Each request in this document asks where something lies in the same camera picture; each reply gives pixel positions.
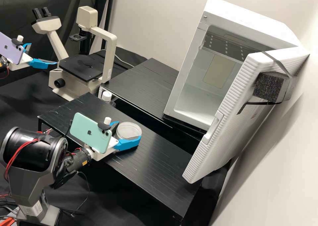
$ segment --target black backdrop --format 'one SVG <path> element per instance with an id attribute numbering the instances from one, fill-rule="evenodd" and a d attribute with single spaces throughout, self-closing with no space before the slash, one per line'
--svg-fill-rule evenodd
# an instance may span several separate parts
<path id="1" fill-rule="evenodd" d="M 53 48 L 46 35 L 37 34 L 31 22 L 35 20 L 32 9 L 47 6 L 54 16 L 59 16 L 62 27 L 57 31 L 63 44 L 76 25 L 75 18 L 78 6 L 95 6 L 95 0 L 0 0 L 0 31 L 15 38 L 24 37 L 24 43 L 32 43 L 29 55 L 34 58 L 56 60 Z M 67 45 L 67 52 L 78 49 L 78 43 Z M 0 86 L 38 72 L 31 67 L 10 72 L 9 76 L 0 80 Z"/>

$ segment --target white wall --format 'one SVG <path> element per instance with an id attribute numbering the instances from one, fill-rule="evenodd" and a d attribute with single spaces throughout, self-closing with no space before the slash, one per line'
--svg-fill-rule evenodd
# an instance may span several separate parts
<path id="1" fill-rule="evenodd" d="M 114 0 L 118 46 L 180 69 L 207 0 Z M 315 0 L 226 0 L 288 23 L 299 35 Z"/>
<path id="2" fill-rule="evenodd" d="M 318 225 L 318 6 L 306 8 L 313 16 L 298 34 L 311 55 L 293 97 L 274 108 L 238 159 L 212 226 Z"/>

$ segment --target smartphone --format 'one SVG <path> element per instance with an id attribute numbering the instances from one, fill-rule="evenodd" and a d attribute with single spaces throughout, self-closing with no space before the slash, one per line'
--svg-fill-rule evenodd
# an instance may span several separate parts
<path id="1" fill-rule="evenodd" d="M 76 113 L 74 115 L 70 134 L 89 145 L 94 151 L 101 154 L 104 154 L 107 151 L 112 136 L 112 132 L 110 130 L 102 133 L 97 122 L 81 113 Z"/>
<path id="2" fill-rule="evenodd" d="M 4 33 L 0 32 L 0 54 L 14 64 L 19 64 L 23 55 L 22 45 L 15 45 Z"/>

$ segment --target purple smartphone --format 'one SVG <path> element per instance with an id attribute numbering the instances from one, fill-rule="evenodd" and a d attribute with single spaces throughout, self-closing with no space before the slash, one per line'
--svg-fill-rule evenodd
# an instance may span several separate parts
<path id="1" fill-rule="evenodd" d="M 0 54 L 12 61 L 14 64 L 19 64 L 23 55 L 24 48 L 21 45 L 15 45 L 11 39 L 0 32 Z"/>

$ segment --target mint green smartphone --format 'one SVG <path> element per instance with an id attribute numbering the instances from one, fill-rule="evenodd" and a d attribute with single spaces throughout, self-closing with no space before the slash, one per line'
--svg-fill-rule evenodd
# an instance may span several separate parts
<path id="1" fill-rule="evenodd" d="M 75 113 L 70 133 L 89 145 L 93 150 L 98 153 L 105 153 L 108 148 L 112 132 L 107 130 L 108 136 L 102 133 L 98 127 L 97 122 L 84 116 L 81 113 Z"/>

